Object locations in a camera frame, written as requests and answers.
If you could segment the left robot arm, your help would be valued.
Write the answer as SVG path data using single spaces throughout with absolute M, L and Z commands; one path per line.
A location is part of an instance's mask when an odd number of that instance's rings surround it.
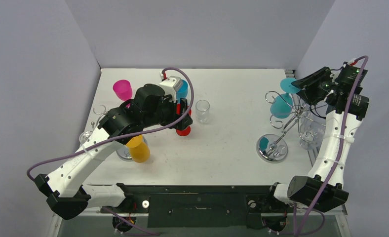
M 125 194 L 123 184 L 86 185 L 85 180 L 132 138 L 166 128 L 186 129 L 193 122 L 191 106 L 186 98 L 177 101 L 160 86 L 145 84 L 133 99 L 110 109 L 83 146 L 63 157 L 65 163 L 49 174 L 39 174 L 34 183 L 46 196 L 50 209 L 64 220 L 91 207 L 109 206 L 127 212 L 133 200 Z

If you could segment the blue plastic wine glass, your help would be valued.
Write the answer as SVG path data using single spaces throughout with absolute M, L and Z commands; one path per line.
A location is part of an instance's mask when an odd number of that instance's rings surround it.
M 178 101 L 180 101 L 180 99 L 182 99 L 182 98 L 186 98 L 187 97 L 188 89 L 189 89 L 189 85 L 188 85 L 186 80 L 182 79 L 181 82 L 182 82 L 182 85 L 179 88 L 179 90 L 176 92 L 176 99 Z

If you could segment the teal wine glass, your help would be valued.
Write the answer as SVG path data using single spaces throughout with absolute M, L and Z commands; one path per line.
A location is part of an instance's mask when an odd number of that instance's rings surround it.
M 292 85 L 295 81 L 295 78 L 285 78 L 280 82 L 280 88 L 284 93 L 278 95 L 270 107 L 270 112 L 274 117 L 279 119 L 289 117 L 294 106 L 291 95 L 300 91 L 299 88 Z

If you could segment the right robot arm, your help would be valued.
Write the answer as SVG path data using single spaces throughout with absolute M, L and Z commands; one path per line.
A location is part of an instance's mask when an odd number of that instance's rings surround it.
M 363 67 L 343 65 L 339 73 L 328 67 L 289 86 L 306 104 L 324 101 L 328 105 L 326 128 L 316 161 L 306 176 L 294 176 L 289 184 L 276 183 L 264 196 L 264 206 L 278 210 L 283 203 L 299 204 L 321 212 L 343 205 L 349 193 L 343 189 L 344 169 L 350 146 L 369 107 L 362 96 Z

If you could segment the clear patterned wine glass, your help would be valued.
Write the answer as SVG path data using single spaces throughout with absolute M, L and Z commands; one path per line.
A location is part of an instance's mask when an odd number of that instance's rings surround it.
M 303 112 L 299 121 L 300 146 L 313 150 L 322 144 L 325 126 L 314 121 L 309 112 Z

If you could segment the orange plastic wine glass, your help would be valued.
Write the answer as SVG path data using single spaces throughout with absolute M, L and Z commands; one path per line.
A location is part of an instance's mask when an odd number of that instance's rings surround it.
M 150 158 L 150 149 L 143 135 L 133 137 L 125 146 L 129 149 L 129 154 L 136 163 L 144 163 Z

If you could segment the clear glass tumbler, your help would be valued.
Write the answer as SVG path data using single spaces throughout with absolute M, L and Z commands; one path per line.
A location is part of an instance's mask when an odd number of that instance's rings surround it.
M 199 100 L 195 105 L 196 119 L 200 123 L 206 123 L 209 119 L 210 104 L 206 100 Z

